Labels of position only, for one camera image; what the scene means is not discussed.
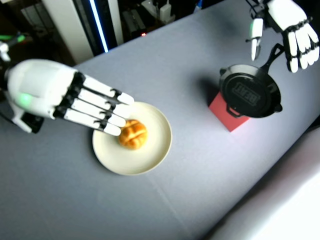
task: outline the mini skillet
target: mini skillet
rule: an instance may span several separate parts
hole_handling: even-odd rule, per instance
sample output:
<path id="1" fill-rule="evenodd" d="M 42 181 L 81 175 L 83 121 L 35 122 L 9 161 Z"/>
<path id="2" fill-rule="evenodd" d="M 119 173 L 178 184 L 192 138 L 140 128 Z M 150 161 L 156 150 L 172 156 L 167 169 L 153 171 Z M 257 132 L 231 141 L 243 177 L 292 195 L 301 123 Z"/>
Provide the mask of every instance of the mini skillet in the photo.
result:
<path id="1" fill-rule="evenodd" d="M 220 91 L 230 115 L 263 118 L 282 111 L 280 90 L 268 71 L 283 52 L 284 47 L 277 43 L 260 68 L 237 64 L 220 70 Z"/>

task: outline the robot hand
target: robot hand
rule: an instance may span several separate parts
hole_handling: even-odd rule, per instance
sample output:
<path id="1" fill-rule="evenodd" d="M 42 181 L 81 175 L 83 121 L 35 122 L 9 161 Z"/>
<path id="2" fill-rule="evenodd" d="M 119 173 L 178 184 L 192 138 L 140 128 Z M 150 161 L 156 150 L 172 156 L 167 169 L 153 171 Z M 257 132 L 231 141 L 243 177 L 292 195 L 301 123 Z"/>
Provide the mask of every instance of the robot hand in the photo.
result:
<path id="1" fill-rule="evenodd" d="M 306 13 L 293 0 L 270 0 L 266 9 L 258 12 L 251 25 L 251 58 L 257 57 L 264 21 L 276 32 L 282 32 L 289 71 L 298 66 L 306 69 L 319 59 L 319 38 L 309 25 Z"/>
<path id="2" fill-rule="evenodd" d="M 61 118 L 118 136 L 134 99 L 58 62 L 31 59 L 9 68 L 2 84 L 26 132 L 39 131 L 43 118 Z"/>

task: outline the gray tabletop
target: gray tabletop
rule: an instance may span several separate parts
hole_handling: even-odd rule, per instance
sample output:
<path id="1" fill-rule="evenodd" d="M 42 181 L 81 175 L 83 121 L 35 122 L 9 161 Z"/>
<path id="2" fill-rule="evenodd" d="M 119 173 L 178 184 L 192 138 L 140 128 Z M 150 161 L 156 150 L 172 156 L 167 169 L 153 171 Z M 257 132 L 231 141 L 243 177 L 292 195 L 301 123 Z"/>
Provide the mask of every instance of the gray tabletop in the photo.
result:
<path id="1" fill-rule="evenodd" d="M 0 238 L 196 240 L 257 182 L 320 113 L 319 63 L 292 74 L 270 68 L 283 111 L 230 133 L 209 111 L 219 69 L 252 64 L 249 7 L 227 0 L 77 68 L 150 103 L 168 118 L 172 148 L 140 176 L 108 171 L 92 130 L 47 120 L 26 134 L 0 118 Z M 261 66 L 281 36 L 264 32 Z"/>

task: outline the cream plate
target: cream plate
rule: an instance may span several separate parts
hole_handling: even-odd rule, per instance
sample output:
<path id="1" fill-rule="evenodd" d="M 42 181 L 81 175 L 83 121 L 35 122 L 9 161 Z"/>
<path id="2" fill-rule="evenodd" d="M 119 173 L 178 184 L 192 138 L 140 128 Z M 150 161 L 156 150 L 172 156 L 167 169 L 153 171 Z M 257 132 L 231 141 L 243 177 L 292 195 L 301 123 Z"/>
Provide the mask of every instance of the cream plate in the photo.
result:
<path id="1" fill-rule="evenodd" d="M 121 146 L 118 137 L 102 131 L 93 132 L 92 144 L 96 157 L 110 171 L 121 175 L 139 175 L 158 166 L 167 156 L 172 130 L 165 115 L 154 106 L 135 102 L 130 119 L 143 123 L 148 131 L 144 146 L 130 150 Z"/>

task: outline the bun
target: bun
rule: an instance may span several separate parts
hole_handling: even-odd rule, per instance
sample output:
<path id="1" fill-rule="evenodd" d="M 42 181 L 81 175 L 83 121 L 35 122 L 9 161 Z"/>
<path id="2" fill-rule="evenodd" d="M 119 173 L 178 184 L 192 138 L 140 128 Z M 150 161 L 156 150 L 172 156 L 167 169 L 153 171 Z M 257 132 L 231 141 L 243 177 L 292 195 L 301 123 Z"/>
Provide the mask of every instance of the bun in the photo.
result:
<path id="1" fill-rule="evenodd" d="M 147 141 L 148 131 L 145 125 L 135 119 L 127 120 L 118 137 L 119 143 L 128 149 L 139 149 Z"/>

